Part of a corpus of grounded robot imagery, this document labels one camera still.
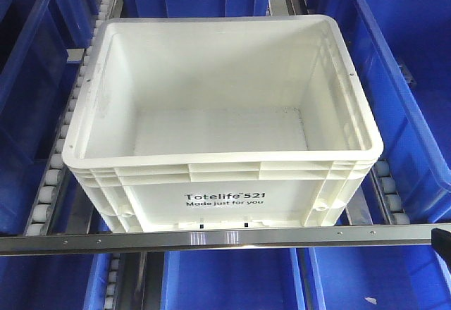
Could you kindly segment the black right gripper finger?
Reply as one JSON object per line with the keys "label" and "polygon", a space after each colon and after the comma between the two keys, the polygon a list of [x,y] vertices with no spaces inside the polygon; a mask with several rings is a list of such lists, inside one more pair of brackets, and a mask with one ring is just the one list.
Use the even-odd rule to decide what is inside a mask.
{"label": "black right gripper finger", "polygon": [[446,264],[451,264],[451,234],[447,230],[431,230],[431,246]]}

